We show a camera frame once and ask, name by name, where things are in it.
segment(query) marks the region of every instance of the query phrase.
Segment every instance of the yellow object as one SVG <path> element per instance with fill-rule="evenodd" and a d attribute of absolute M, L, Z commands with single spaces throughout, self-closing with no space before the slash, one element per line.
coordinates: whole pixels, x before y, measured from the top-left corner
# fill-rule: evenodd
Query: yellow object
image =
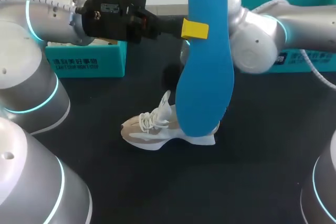
<path fill-rule="evenodd" d="M 183 39 L 207 39 L 209 32 L 209 25 L 189 21 L 187 19 L 183 20 L 182 34 L 181 38 Z"/>

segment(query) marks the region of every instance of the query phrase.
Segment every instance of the robotic arm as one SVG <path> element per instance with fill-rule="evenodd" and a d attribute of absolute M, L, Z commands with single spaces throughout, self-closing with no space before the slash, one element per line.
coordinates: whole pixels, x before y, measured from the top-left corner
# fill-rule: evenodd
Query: robotic arm
<path fill-rule="evenodd" d="M 47 41 L 86 46 L 94 38 L 139 43 L 142 37 L 156 39 L 161 33 L 193 36 L 185 28 L 194 22 L 160 19 L 145 4 L 146 0 L 0 0 L 2 117 L 31 134 L 50 130 L 67 117 L 70 101 L 44 56 Z"/>
<path fill-rule="evenodd" d="M 283 49 L 299 48 L 336 52 L 335 6 L 293 6 L 273 0 L 254 10 L 242 0 L 228 0 L 232 59 L 246 73 L 263 73 Z M 184 43 L 181 62 L 188 57 Z"/>

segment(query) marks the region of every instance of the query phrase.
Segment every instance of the glowing cyan light ring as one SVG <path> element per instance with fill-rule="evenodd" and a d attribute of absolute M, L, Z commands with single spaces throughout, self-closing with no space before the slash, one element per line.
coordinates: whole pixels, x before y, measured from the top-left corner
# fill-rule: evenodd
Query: glowing cyan light ring
<path fill-rule="evenodd" d="M 315 195 L 316 195 L 316 198 L 318 200 L 318 202 L 320 203 L 322 209 L 324 210 L 324 212 L 326 212 L 326 214 L 329 216 L 329 218 L 334 222 L 336 223 L 336 219 L 329 213 L 329 211 L 326 209 L 326 207 L 324 206 L 324 204 L 322 203 L 322 200 L 320 199 L 320 196 L 319 194 L 317 193 L 317 190 L 316 190 L 316 185 L 315 185 L 315 169 L 316 169 L 316 165 L 317 165 L 317 162 L 319 161 L 320 158 L 317 159 L 315 165 L 314 165 L 314 169 L 313 169 L 313 188 L 314 188 L 314 191 L 315 191 Z"/>
<path fill-rule="evenodd" d="M 32 108 L 30 110 L 25 110 L 25 111 L 13 111 L 13 110 L 8 110 L 5 108 L 5 110 L 7 110 L 8 112 L 10 113 L 13 113 L 13 114 L 26 114 L 26 113 L 29 113 L 29 112 L 32 112 L 32 111 L 35 111 L 35 110 L 38 110 L 39 108 L 43 107 L 44 105 L 46 105 L 53 97 L 54 95 L 56 94 L 57 92 L 57 89 L 58 89 L 58 78 L 56 76 L 56 86 L 55 86 L 55 89 L 53 91 L 53 93 L 49 96 L 49 98 L 47 100 L 45 100 L 43 103 L 41 103 L 39 106 L 36 106 L 35 108 Z"/>
<path fill-rule="evenodd" d="M 36 33 L 35 33 L 34 30 L 33 30 L 32 25 L 31 25 L 32 23 L 30 22 L 30 16 L 29 16 L 29 3 L 30 3 L 30 1 L 27 1 L 27 2 L 26 2 L 26 19 L 27 19 L 27 24 L 28 24 L 29 30 L 30 30 L 31 34 L 33 34 L 33 35 L 35 36 L 35 38 L 37 38 L 37 39 L 40 40 L 40 41 L 43 41 L 42 39 L 40 39 L 40 38 L 36 35 Z"/>
<path fill-rule="evenodd" d="M 286 30 L 286 28 L 285 28 L 285 26 L 284 26 L 284 24 L 282 23 L 282 22 L 280 22 L 280 20 L 278 20 L 277 18 L 274 18 L 274 17 L 272 17 L 272 16 L 269 16 L 269 15 L 264 15 L 265 17 L 268 17 L 268 18 L 271 18 L 271 19 L 273 19 L 273 20 L 275 20 L 276 22 L 278 22 L 279 24 L 280 24 L 280 26 L 282 26 L 282 28 L 283 28 L 283 32 L 285 33 L 285 43 L 287 42 L 287 38 L 288 38 L 288 35 L 287 35 L 287 30 Z"/>
<path fill-rule="evenodd" d="M 63 169 L 63 166 L 62 166 L 62 163 L 61 161 L 57 158 L 57 161 L 59 163 L 59 166 L 61 167 L 61 174 L 62 174 L 62 181 L 61 181 L 61 189 L 59 191 L 59 195 L 58 195 L 58 198 L 56 200 L 56 203 L 54 205 L 54 208 L 52 209 L 52 211 L 50 212 L 48 218 L 46 219 L 45 222 L 43 222 L 43 224 L 48 224 L 51 219 L 54 217 L 56 211 L 57 211 L 57 208 L 59 207 L 59 204 L 61 203 L 61 200 L 62 200 L 62 196 L 63 196 L 63 193 L 64 193 L 64 186 L 65 186 L 65 175 L 64 175 L 64 169 Z"/>

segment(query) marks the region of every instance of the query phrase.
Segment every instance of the teal box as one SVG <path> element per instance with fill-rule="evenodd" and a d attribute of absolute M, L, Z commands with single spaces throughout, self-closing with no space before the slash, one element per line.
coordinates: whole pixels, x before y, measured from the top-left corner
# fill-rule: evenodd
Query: teal box
<path fill-rule="evenodd" d="M 250 10 L 271 0 L 242 0 L 242 5 Z M 292 5 L 317 6 L 336 5 L 336 0 L 287 0 Z M 307 54 L 315 67 L 321 72 L 336 71 L 336 54 L 308 51 Z M 270 73 L 310 72 L 310 68 L 298 49 L 282 51 Z"/>
<path fill-rule="evenodd" d="M 123 77 L 127 42 L 117 45 L 48 46 L 46 56 L 60 78 Z"/>

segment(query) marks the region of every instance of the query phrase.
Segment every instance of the shoe insole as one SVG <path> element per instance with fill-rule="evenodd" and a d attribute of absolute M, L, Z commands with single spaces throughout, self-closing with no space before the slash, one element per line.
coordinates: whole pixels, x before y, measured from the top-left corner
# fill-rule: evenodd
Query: shoe insole
<path fill-rule="evenodd" d="M 190 54 L 176 89 L 176 110 L 188 136 L 209 134 L 230 103 L 234 71 L 227 0 L 188 0 L 190 21 L 209 25 L 208 39 L 190 40 Z"/>

